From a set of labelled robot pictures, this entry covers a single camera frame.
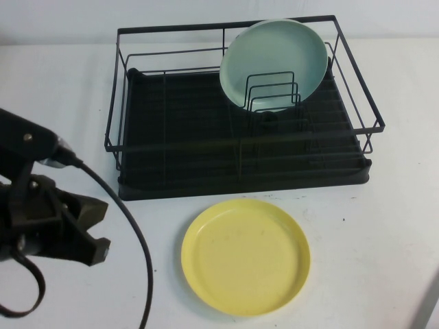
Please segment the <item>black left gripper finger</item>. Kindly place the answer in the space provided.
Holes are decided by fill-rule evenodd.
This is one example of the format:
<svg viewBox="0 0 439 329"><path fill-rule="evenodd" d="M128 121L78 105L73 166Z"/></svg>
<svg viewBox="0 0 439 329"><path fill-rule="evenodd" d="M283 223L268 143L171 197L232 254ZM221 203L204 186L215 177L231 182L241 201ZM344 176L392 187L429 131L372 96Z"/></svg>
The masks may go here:
<svg viewBox="0 0 439 329"><path fill-rule="evenodd" d="M73 216L79 227L88 230L104 220L108 204L102 200L75 195L73 197Z"/></svg>
<svg viewBox="0 0 439 329"><path fill-rule="evenodd" d="M110 240L95 239L88 233L88 229L102 222L105 214L105 211L86 211L76 218L71 212L65 212L62 237L57 244L57 257L89 267L104 262L109 251Z"/></svg>

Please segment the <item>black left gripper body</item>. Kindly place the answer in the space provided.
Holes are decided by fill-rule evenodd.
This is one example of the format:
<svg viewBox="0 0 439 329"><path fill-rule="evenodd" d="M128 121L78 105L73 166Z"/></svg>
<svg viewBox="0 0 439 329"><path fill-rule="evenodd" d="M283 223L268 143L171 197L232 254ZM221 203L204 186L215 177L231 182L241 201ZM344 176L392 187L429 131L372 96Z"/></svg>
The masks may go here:
<svg viewBox="0 0 439 329"><path fill-rule="evenodd" d="M32 175L20 197L12 187L1 183L1 256L10 257L13 248L26 256L44 254L61 240L63 214L71 212L67 194L43 175Z"/></svg>

